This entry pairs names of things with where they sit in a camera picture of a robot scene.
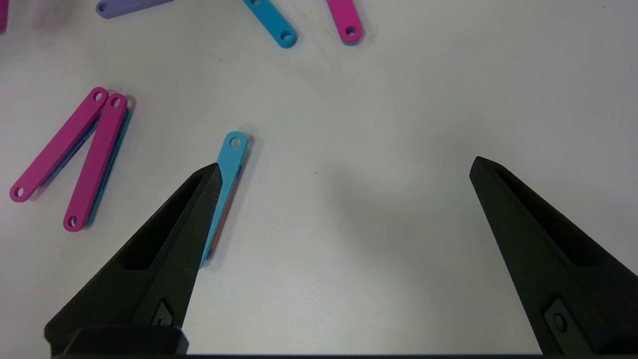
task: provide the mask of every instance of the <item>white table surface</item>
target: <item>white table surface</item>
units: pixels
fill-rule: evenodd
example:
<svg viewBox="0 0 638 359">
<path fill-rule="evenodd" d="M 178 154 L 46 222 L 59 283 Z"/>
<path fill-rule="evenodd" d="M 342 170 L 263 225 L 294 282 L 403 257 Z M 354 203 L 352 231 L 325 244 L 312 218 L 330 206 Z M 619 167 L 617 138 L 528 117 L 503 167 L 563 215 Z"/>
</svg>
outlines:
<svg viewBox="0 0 638 359">
<path fill-rule="evenodd" d="M 0 36 L 0 356 L 45 323 L 227 132 L 255 144 L 184 324 L 190 353 L 539 353 L 468 179 L 502 163 L 638 270 L 638 2 L 240 0 L 113 20 L 11 0 Z M 88 145 L 35 201 L 9 188 L 95 86 L 137 108 L 94 225 L 62 218 Z"/>
</svg>

